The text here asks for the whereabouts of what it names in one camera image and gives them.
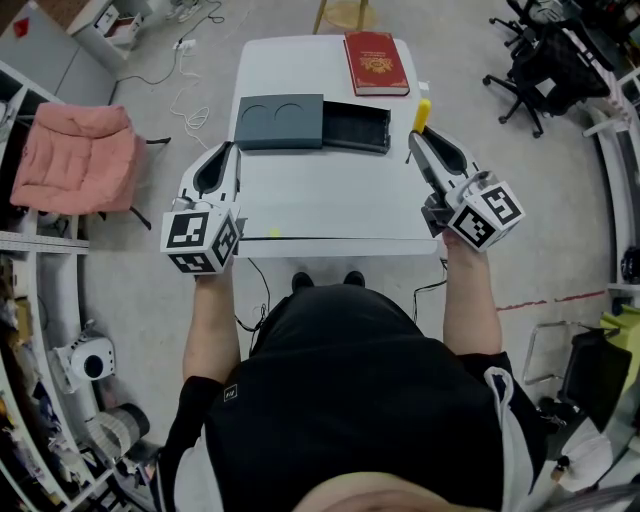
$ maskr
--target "yellow object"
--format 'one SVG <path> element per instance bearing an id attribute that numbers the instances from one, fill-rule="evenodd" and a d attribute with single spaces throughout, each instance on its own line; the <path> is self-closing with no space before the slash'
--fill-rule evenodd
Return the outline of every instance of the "yellow object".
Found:
<path id="1" fill-rule="evenodd" d="M 600 327 L 620 329 L 620 334 L 609 338 L 609 343 L 631 352 L 631 365 L 622 388 L 624 393 L 636 381 L 640 369 L 640 309 L 623 305 L 621 315 L 603 313 Z"/>
<path id="2" fill-rule="evenodd" d="M 418 110 L 416 112 L 416 118 L 413 121 L 413 130 L 422 133 L 424 127 L 427 126 L 427 119 L 429 119 L 429 113 L 431 112 L 431 102 L 429 100 L 420 100 Z"/>
<path id="3" fill-rule="evenodd" d="M 324 8 L 324 19 L 345 30 L 371 30 L 378 23 L 376 11 L 368 0 L 336 2 Z"/>

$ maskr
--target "power strip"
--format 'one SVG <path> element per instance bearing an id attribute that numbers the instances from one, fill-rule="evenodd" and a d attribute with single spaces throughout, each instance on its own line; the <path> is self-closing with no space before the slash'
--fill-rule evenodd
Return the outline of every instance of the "power strip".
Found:
<path id="1" fill-rule="evenodd" d="M 187 39 L 186 41 L 182 41 L 181 43 L 176 43 L 173 45 L 174 50 L 187 50 L 189 48 L 195 48 L 196 40 L 195 39 Z"/>

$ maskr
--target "hand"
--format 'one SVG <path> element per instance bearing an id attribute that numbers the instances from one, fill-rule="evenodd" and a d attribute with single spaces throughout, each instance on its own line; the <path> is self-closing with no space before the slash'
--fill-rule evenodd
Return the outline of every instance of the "hand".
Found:
<path id="1" fill-rule="evenodd" d="M 230 282 L 233 270 L 233 261 L 233 255 L 231 255 L 227 262 L 227 266 L 224 268 L 224 272 L 221 274 L 202 274 L 196 276 L 196 286 L 199 288 L 207 288 L 215 286 L 221 282 Z"/>
<path id="2" fill-rule="evenodd" d="M 442 232 L 442 241 L 447 246 L 448 259 L 450 263 L 456 262 L 473 265 L 477 263 L 487 264 L 488 258 L 486 252 L 477 252 L 467 242 L 465 242 L 457 233 L 447 228 Z"/>

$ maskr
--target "white cable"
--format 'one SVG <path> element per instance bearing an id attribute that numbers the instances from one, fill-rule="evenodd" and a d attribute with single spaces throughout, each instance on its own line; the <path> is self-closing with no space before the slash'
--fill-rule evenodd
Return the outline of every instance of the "white cable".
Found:
<path id="1" fill-rule="evenodd" d="M 220 39 L 219 41 L 217 41 L 216 43 L 212 44 L 211 46 L 208 47 L 208 49 L 211 49 L 215 46 L 218 46 L 220 43 L 223 43 L 224 41 L 226 41 L 230 36 L 234 35 L 238 29 L 244 24 L 244 22 L 247 20 L 247 18 L 249 17 L 249 14 L 251 14 L 251 12 L 256 8 L 256 2 L 254 0 L 254 2 L 252 2 L 251 7 L 249 9 L 247 9 L 247 12 L 245 13 L 244 17 L 242 18 L 242 21 L 238 24 L 238 26 L 233 29 L 231 32 L 229 32 L 226 36 L 224 36 L 222 39 Z M 175 107 L 176 103 L 178 102 L 178 98 L 180 98 L 180 95 L 182 94 L 183 91 L 186 91 L 187 89 L 191 89 L 193 87 L 195 87 L 196 85 L 198 85 L 200 83 L 200 78 L 202 78 L 200 75 L 198 75 L 197 73 L 193 73 L 191 71 L 189 72 L 184 72 L 182 70 L 182 57 L 193 57 L 193 55 L 195 55 L 195 53 L 190 53 L 190 54 L 186 54 L 186 48 L 184 48 L 182 50 L 182 53 L 180 54 L 180 63 L 179 63 L 179 70 L 180 70 L 180 74 L 186 77 L 191 77 L 191 78 L 196 78 L 197 81 L 187 87 L 183 87 L 182 89 L 180 89 L 180 91 L 178 92 L 177 96 L 175 97 L 175 99 L 173 100 L 173 103 L 171 104 L 171 106 L 169 107 L 169 111 L 176 115 L 176 116 L 180 116 L 184 118 L 184 131 L 187 133 L 187 135 L 193 139 L 196 139 L 204 149 L 209 149 L 204 142 L 202 142 L 202 140 L 200 140 L 200 137 L 198 137 L 197 135 L 190 133 L 189 132 L 189 128 L 191 128 L 192 130 L 199 130 L 200 128 L 202 128 L 204 126 L 204 124 L 207 122 L 207 119 L 209 118 L 209 107 L 202 107 L 201 109 L 198 109 L 196 112 L 194 112 L 193 114 L 191 114 L 189 117 L 186 116 L 186 114 L 183 114 L 182 112 L 176 112 L 175 110 L 173 110 L 173 107 Z"/>
<path id="2" fill-rule="evenodd" d="M 185 72 L 182 69 L 182 58 L 183 57 L 193 57 L 193 55 L 195 55 L 194 53 L 190 53 L 187 54 L 187 49 L 184 48 L 182 50 L 182 53 L 180 54 L 180 63 L 178 66 L 178 69 L 180 70 L 180 74 L 182 76 L 186 76 L 187 78 L 195 78 L 196 81 L 194 83 L 192 83 L 191 85 L 187 86 L 187 87 L 183 87 L 182 89 L 180 89 L 180 91 L 178 92 L 178 94 L 176 95 L 175 99 L 173 100 L 173 103 L 171 103 L 171 106 L 169 107 L 169 112 L 171 112 L 172 114 L 176 115 L 176 116 L 180 116 L 182 118 L 184 118 L 184 131 L 187 133 L 187 135 L 193 139 L 196 139 L 204 149 L 209 149 L 204 142 L 202 142 L 202 140 L 200 139 L 200 137 L 198 137 L 197 135 L 189 132 L 189 128 L 192 130 L 199 130 L 200 128 L 202 128 L 204 126 L 204 124 L 207 122 L 207 119 L 209 119 L 209 107 L 202 107 L 200 109 L 198 109 L 196 112 L 194 112 L 193 114 L 191 114 L 189 117 L 187 117 L 186 114 L 183 114 L 182 112 L 177 112 L 173 109 L 173 107 L 175 107 L 176 103 L 178 102 L 178 98 L 180 98 L 180 95 L 186 91 L 187 89 L 191 89 L 193 87 L 195 87 L 196 85 L 198 85 L 200 83 L 200 78 L 202 78 L 198 73 L 194 73 L 192 71 L 188 71 Z"/>

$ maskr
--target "black shoe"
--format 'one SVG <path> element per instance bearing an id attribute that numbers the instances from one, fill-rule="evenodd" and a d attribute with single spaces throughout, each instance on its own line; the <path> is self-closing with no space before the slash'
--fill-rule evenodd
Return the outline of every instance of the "black shoe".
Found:
<path id="1" fill-rule="evenodd" d="M 344 278 L 344 284 L 352 284 L 354 286 L 364 286 L 364 276 L 361 272 L 357 270 L 352 270 L 347 274 L 347 277 Z"/>
<path id="2" fill-rule="evenodd" d="M 293 290 L 294 293 L 300 290 L 301 288 L 312 288 L 312 287 L 313 287 L 313 281 L 309 277 L 309 274 L 307 274 L 306 272 L 298 272 L 296 275 L 293 276 L 293 279 L 291 280 L 291 289 Z"/>

